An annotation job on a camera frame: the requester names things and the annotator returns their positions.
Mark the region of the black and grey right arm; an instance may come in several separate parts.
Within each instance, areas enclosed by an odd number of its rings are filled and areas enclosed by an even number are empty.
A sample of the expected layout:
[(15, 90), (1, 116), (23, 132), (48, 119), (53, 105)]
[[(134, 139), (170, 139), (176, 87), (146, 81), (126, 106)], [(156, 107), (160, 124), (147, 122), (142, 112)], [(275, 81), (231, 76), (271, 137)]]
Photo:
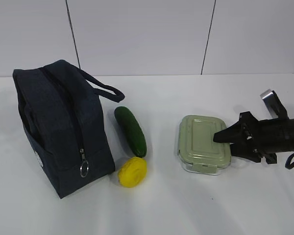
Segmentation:
[(214, 134), (214, 142), (229, 143), (231, 155), (260, 163), (277, 163), (277, 153), (293, 152), (285, 168), (294, 168), (294, 119), (256, 119), (251, 112), (240, 113), (232, 126)]

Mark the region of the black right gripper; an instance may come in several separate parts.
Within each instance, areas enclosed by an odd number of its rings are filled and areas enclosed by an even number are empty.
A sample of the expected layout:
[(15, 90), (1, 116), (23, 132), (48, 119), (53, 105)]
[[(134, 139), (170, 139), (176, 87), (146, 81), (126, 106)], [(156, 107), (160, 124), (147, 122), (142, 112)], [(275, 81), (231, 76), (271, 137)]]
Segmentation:
[(232, 143), (231, 155), (260, 163), (276, 164), (279, 145), (285, 140), (286, 132), (273, 120), (257, 120), (251, 112), (240, 113), (239, 120), (230, 127), (214, 134), (213, 141)]

